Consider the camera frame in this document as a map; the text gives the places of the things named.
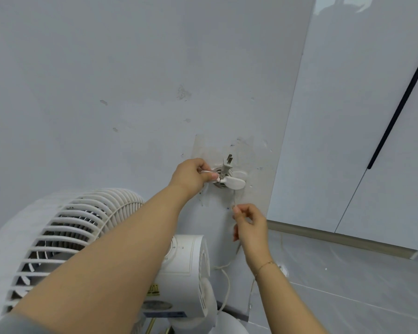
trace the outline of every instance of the hand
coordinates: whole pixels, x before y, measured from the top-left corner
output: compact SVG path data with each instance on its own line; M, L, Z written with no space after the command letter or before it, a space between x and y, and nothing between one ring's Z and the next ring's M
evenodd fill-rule
M169 186L183 188L187 200L189 200L201 191L204 183L218 178L218 174L215 172L201 173L201 170L211 171L211 168L201 158L188 159L178 165L172 175Z
M234 226L234 241L240 239L246 256L246 263L252 274L272 260L268 248L268 224L266 218L254 204L241 204L232 208L237 224Z

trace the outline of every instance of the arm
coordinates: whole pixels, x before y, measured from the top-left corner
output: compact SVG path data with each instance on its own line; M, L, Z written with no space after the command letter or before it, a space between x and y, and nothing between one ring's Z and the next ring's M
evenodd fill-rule
M299 298L289 281L272 261L268 248L266 218L253 204L234 206L234 240L240 239L246 262L255 275L263 308L274 334L326 334L320 322Z
M129 333L182 207L218 177L198 169L210 167L199 158L181 163L165 189L47 276L12 312L56 333Z

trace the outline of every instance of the yellow label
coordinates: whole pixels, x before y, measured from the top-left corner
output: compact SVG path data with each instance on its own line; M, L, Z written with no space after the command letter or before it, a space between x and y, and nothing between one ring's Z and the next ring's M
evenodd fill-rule
M149 291L147 292L148 297L158 297L160 295L160 288L158 284L150 285Z

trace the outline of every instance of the floor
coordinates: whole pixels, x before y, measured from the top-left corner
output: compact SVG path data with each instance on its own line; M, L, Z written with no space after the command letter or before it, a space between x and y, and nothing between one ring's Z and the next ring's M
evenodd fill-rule
M418 260L269 231L274 260L330 333L418 333ZM270 333L257 287L250 334Z

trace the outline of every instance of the gold bracelet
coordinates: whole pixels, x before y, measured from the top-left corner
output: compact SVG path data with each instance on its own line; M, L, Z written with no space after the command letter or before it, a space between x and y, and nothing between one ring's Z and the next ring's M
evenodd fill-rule
M260 266L260 268L257 270L257 273L254 275L254 279L255 279L255 280L257 280L257 275L258 275L258 273L260 272L260 270L263 268L263 266L265 266L265 265L267 265L267 264L275 264L275 262L273 262L273 261L271 260L271 261L268 261L268 262L264 263L262 266Z

